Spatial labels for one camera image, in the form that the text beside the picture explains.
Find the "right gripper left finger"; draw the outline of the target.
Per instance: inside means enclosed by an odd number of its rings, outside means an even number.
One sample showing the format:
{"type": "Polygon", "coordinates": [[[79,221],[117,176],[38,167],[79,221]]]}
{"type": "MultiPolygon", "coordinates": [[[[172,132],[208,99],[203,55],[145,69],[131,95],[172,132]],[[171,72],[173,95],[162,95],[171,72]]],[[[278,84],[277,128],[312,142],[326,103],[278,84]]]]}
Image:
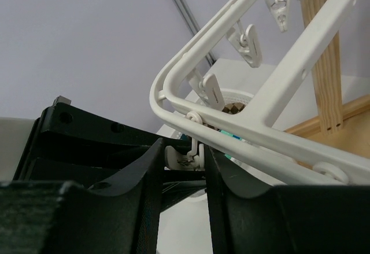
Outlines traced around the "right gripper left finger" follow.
{"type": "Polygon", "coordinates": [[[164,140],[92,185],[1,183],[2,253],[155,253],[164,140]]]}

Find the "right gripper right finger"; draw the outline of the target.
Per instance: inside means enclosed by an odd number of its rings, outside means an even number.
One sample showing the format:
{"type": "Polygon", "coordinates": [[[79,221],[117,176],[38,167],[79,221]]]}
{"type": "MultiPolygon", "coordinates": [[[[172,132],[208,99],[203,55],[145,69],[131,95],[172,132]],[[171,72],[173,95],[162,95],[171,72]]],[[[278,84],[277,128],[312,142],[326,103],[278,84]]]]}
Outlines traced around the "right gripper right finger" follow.
{"type": "Polygon", "coordinates": [[[214,253],[369,252],[368,186],[271,186],[205,153],[214,253]]]}

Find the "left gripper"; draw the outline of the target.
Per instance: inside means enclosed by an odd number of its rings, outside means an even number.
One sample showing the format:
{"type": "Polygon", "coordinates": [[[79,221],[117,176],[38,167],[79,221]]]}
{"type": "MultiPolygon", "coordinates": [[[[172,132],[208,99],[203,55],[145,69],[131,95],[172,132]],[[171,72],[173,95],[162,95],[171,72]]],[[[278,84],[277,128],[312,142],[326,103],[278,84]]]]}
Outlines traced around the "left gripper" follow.
{"type": "Polygon", "coordinates": [[[167,170],[190,143],[58,102],[34,123],[13,179],[26,205],[173,205],[206,187],[200,170],[167,170]]]}

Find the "white plastic clip hanger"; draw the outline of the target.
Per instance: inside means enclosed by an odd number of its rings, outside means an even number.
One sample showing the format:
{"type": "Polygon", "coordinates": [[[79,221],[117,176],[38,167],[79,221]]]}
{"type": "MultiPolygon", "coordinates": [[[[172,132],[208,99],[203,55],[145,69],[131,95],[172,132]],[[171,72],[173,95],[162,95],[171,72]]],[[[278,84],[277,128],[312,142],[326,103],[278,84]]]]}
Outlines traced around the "white plastic clip hanger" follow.
{"type": "Polygon", "coordinates": [[[150,89],[150,106],[168,126],[179,112],[187,119],[235,134],[289,157],[298,167],[275,157],[253,157],[247,147],[217,138],[196,127],[194,135],[209,145],[264,173],[282,172],[297,184],[369,184],[369,159],[274,129],[273,124],[328,46],[356,0],[327,0],[241,113],[228,115],[178,96],[181,82],[257,0],[229,0],[158,73],[150,89]]]}

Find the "white hanger clip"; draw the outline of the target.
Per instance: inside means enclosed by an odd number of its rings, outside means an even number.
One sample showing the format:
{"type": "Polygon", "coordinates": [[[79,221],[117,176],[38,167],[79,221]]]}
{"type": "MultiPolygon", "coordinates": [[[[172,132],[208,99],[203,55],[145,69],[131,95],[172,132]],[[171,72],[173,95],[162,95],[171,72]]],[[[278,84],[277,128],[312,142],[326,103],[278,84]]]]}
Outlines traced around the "white hanger clip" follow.
{"type": "Polygon", "coordinates": [[[205,145],[199,145],[199,154],[188,156],[181,154],[172,146],[165,147],[165,166],[169,170],[177,171],[204,171],[205,145]]]}

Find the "wooden hanger rack stand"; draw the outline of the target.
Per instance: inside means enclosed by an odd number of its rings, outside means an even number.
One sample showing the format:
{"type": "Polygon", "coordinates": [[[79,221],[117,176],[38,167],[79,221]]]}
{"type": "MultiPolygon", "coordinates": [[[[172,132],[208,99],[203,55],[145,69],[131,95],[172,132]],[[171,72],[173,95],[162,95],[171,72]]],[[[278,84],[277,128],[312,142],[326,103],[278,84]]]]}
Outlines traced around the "wooden hanger rack stand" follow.
{"type": "MultiPolygon", "coordinates": [[[[299,0],[307,27],[327,0],[299,0]]],[[[318,116],[286,130],[287,133],[322,144],[339,147],[353,131],[348,124],[355,117],[366,118],[369,96],[343,104],[340,38],[336,33],[312,69],[318,116]]]]}

